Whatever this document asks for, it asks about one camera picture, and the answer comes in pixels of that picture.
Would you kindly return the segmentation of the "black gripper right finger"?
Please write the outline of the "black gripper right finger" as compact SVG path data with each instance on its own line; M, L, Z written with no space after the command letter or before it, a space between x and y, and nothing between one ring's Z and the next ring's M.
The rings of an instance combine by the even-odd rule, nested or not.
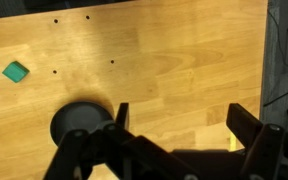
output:
M245 148L242 180L288 180L288 132L263 124L238 103L228 108L226 125Z

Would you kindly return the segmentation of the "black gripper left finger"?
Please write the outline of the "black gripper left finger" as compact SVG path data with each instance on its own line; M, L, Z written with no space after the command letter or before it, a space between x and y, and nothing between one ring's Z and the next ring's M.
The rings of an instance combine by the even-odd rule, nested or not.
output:
M143 136L128 131L129 105L92 131L64 135L43 180L87 180L104 164L119 180L198 180L198 172Z

